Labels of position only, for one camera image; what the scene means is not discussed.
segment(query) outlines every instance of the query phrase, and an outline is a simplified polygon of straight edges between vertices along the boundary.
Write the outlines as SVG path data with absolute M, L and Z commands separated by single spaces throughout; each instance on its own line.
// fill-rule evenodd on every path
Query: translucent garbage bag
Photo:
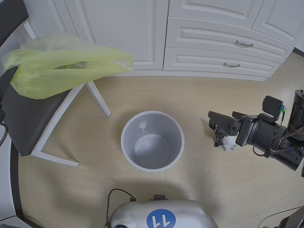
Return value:
M 2 57 L 4 71 L 18 66 L 11 85 L 20 94 L 44 99 L 83 83 L 133 70 L 133 57 L 58 32 L 36 38 Z

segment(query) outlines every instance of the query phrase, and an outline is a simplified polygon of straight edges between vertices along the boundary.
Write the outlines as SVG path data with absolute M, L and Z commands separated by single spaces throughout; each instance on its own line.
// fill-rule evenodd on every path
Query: chair seat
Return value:
M 6 113 L 3 122 L 9 128 L 9 136 L 21 156 L 30 155 L 50 119 L 70 90 L 36 100 L 19 95 L 9 85 L 2 110 Z

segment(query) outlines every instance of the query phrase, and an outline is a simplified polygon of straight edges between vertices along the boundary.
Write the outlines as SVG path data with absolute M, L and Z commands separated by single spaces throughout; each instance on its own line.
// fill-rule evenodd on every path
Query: chair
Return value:
M 21 24 L 32 39 L 36 38 L 28 21 L 28 13 L 23 0 L 4 0 L 0 3 L 0 46 Z M 33 155 L 46 160 L 78 166 L 75 160 L 68 160 L 41 152 L 57 122 L 84 85 L 105 113 L 111 112 L 101 97 L 93 81 L 79 85 L 71 90 L 36 100 L 19 95 L 10 85 L 17 67 L 7 70 L 0 82 L 0 101 L 5 112 L 3 123 L 9 129 L 9 136 L 21 156 Z

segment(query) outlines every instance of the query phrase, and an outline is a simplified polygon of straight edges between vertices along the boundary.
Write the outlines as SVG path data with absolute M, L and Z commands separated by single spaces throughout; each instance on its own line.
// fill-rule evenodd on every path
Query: drawer handle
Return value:
M 239 66 L 241 66 L 240 64 L 234 66 L 234 65 L 229 65 L 229 64 L 227 64 L 227 63 L 224 63 L 224 65 L 225 65 L 225 66 L 229 66 L 229 67 L 239 67 Z
M 250 45 L 249 44 L 244 44 L 244 43 L 239 42 L 238 40 L 237 40 L 237 44 L 242 45 L 244 47 L 253 47 L 252 43 Z

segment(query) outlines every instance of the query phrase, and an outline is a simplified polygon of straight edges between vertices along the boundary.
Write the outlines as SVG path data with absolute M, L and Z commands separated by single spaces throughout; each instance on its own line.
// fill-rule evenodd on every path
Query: dark floor trim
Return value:
M 294 48 L 292 52 L 297 53 L 298 55 L 304 57 L 304 52 L 299 50 L 298 48 Z
M 13 142 L 11 144 L 11 156 L 10 156 L 10 177 L 11 177 L 11 188 L 12 188 L 12 196 L 13 196 L 13 203 L 16 215 L 23 215 L 22 206 L 21 206 L 21 199 L 20 199 L 20 192 L 19 192 L 19 177 L 18 177 L 18 158 L 19 153 L 16 147 L 14 146 Z M 40 228 L 37 224 L 30 221 L 26 217 L 18 217 L 25 223 L 27 223 L 32 228 Z

